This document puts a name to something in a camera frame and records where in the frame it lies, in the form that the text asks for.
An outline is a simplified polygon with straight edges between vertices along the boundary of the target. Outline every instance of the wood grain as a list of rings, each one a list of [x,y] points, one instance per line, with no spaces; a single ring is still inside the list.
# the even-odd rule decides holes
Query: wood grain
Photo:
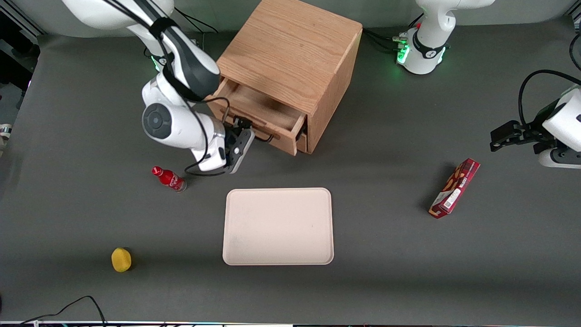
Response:
[[[224,77],[312,115],[360,30],[298,0],[263,0],[218,65]]]
[[[333,79],[327,85],[324,95],[317,104],[317,111],[313,115],[309,115],[307,118],[309,131],[307,153],[313,153],[315,150],[317,143],[327,128],[327,124],[331,120],[331,117],[333,117],[337,106],[341,102],[345,91],[347,91],[347,88],[351,83],[353,66],[355,65],[357,50],[359,49],[359,41],[361,40],[361,32],[362,30],[360,30],[352,39],[352,44],[345,53],[342,63],[338,66]]]
[[[307,152],[307,136],[301,134],[299,140],[296,142],[296,149],[300,152]]]
[[[271,145],[296,155],[296,136],[306,119],[304,113],[228,79],[222,81],[216,97],[230,101],[227,122],[232,123],[234,116],[250,119],[258,138],[266,140],[272,135]],[[224,116],[224,101],[208,102],[208,106],[217,118]]]

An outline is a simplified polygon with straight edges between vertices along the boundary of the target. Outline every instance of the gray table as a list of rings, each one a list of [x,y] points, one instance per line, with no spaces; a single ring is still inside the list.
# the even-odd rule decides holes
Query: gray table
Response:
[[[1,318],[90,294],[118,321],[579,326],[580,172],[540,166],[530,145],[488,148],[489,132],[517,117],[528,73],[580,75],[573,36],[568,19],[459,27],[429,76],[365,38],[313,155],[256,143],[236,175],[196,179],[182,194],[149,172],[181,171],[192,157],[141,129],[141,87],[156,72],[137,38],[44,37],[0,160]],[[206,48],[216,58],[231,37],[208,35]],[[527,116],[569,86],[536,77]],[[480,171],[454,213],[433,219],[427,207],[468,157]],[[257,187],[331,191],[331,264],[222,262],[226,194]],[[111,267],[120,246],[134,255],[131,272]],[[98,316],[84,303],[60,318]]]

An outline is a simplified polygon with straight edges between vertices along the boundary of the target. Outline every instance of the wooden cabinet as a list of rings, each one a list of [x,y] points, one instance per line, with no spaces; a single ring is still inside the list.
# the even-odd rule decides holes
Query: wooden cabinet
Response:
[[[298,0],[262,0],[217,63],[227,120],[289,154],[312,153],[353,73],[362,26]],[[224,101],[209,102],[217,118]]]

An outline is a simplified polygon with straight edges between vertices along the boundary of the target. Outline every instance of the cardboard box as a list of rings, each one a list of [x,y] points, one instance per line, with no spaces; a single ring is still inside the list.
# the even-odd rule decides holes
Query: cardboard box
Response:
[[[470,158],[461,163],[452,176],[448,178],[446,186],[440,192],[436,201],[433,202],[428,212],[436,219],[452,213],[478,167],[480,167],[480,164]]]

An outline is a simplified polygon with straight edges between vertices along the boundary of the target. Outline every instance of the white tray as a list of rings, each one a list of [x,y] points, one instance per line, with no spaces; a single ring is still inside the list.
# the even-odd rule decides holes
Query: white tray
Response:
[[[330,192],[323,188],[230,191],[222,258],[228,265],[330,263]]]

